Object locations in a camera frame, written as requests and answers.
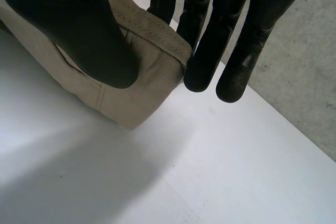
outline black leather glove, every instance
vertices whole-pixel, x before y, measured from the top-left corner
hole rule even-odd
[[[115,88],[127,88],[136,81],[138,61],[108,0],[6,1],[88,76]]]
[[[184,77],[186,87],[204,91],[221,60],[246,0],[213,0],[213,11]],[[217,96],[225,102],[239,100],[277,20],[295,0],[251,0],[236,47],[217,84]],[[196,48],[209,0],[185,0],[177,32]],[[148,11],[171,21],[175,0],[151,0]]]

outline beige fabric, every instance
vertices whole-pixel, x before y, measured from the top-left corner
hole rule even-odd
[[[115,89],[82,73],[61,48],[0,0],[0,19],[64,89],[128,129],[143,123],[179,84],[191,48],[172,28],[132,0],[109,0],[140,61],[139,77]]]

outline black glove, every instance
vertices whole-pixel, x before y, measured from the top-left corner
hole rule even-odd
[[[6,1],[88,76],[115,88],[127,88],[136,81],[138,61],[108,0]]]
[[[213,0],[209,24],[185,73],[184,83],[189,90],[202,92],[208,87],[245,1]],[[217,84],[216,93],[221,100],[235,102],[242,97],[276,21],[294,1],[251,0],[236,47]],[[208,5],[209,0],[185,0],[177,32],[193,49],[196,48]],[[151,0],[148,11],[169,23],[174,8],[175,0]]]

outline concrete floor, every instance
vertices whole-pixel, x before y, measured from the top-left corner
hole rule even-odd
[[[227,62],[248,3],[223,55]],[[177,0],[178,21],[183,0]],[[296,0],[269,37],[249,85],[336,161],[336,1]]]

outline glove finger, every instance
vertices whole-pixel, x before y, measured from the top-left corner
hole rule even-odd
[[[108,0],[6,1],[88,76],[115,88],[127,88],[136,81],[138,61]]]
[[[211,82],[246,0],[214,0],[209,24],[184,77],[186,87],[204,91]]]

